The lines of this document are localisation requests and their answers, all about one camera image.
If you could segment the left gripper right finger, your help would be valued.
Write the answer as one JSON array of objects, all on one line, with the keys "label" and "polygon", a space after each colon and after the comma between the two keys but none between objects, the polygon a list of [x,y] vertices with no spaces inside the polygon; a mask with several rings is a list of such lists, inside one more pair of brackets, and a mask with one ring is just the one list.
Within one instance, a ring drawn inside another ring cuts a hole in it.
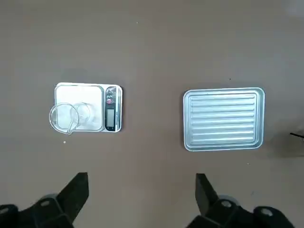
[{"label": "left gripper right finger", "polygon": [[291,228],[292,222],[278,209],[258,206],[252,212],[233,197],[221,197],[203,173],[195,178],[195,199],[200,214],[189,228]]}]

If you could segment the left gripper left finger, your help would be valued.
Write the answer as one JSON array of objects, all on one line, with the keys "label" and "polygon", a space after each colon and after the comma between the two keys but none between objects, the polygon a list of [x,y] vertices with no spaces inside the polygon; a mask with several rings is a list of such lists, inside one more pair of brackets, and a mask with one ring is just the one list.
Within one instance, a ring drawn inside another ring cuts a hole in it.
[{"label": "left gripper left finger", "polygon": [[48,194],[31,207],[0,206],[2,228],[72,228],[89,197],[88,173],[79,172],[58,194]]}]

